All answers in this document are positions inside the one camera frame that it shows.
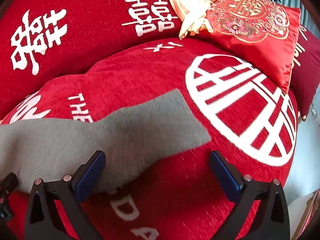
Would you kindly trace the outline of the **dark red pillow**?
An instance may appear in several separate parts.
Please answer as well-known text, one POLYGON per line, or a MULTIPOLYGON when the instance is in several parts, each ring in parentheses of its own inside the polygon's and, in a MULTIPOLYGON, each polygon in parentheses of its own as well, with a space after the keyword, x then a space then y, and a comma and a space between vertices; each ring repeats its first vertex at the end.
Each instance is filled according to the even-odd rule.
POLYGON ((299 27, 292 65, 290 88, 304 121, 319 86, 319 39, 302 25, 299 27))

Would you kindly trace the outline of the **red embroidered satin cushion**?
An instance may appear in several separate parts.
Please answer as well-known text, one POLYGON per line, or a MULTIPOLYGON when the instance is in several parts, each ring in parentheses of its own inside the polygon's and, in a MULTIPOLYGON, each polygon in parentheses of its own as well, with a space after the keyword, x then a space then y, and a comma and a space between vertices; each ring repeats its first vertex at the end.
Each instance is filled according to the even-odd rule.
POLYGON ((289 91, 301 10, 271 0, 217 0, 207 10, 213 32, 198 37, 253 64, 289 91))

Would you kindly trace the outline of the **grey knit sweater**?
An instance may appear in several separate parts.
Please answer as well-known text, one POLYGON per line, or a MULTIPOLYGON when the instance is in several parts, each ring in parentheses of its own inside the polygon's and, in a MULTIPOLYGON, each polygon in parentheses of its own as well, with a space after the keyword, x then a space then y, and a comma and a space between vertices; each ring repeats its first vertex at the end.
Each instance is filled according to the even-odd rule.
POLYGON ((43 118, 1 126, 1 176, 16 174, 19 190, 30 192, 36 178, 59 180, 101 150, 106 164, 95 189, 110 192, 159 159, 209 141, 183 95, 172 90, 93 123, 43 118))

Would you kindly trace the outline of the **red patterned box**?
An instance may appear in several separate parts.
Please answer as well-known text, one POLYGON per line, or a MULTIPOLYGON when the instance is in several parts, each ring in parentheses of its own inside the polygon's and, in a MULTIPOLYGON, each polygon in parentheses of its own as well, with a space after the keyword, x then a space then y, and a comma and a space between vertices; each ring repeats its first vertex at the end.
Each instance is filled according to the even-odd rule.
POLYGON ((294 200, 289 206, 290 238, 298 239, 319 213, 319 189, 294 200))

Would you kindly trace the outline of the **red wedding blanket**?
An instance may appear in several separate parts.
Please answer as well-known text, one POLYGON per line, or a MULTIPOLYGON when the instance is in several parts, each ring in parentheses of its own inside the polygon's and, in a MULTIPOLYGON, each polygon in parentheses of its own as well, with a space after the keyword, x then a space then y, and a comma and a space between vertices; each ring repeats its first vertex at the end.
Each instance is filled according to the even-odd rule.
MULTIPOLYGON (((210 239, 233 208, 209 166, 285 184, 297 102, 253 64, 198 36, 179 39, 168 0, 14 0, 1 17, 1 126, 43 118, 99 121, 172 90, 210 141, 159 159, 82 208, 103 239, 210 239)), ((30 192, 9 197, 25 239, 30 192)))

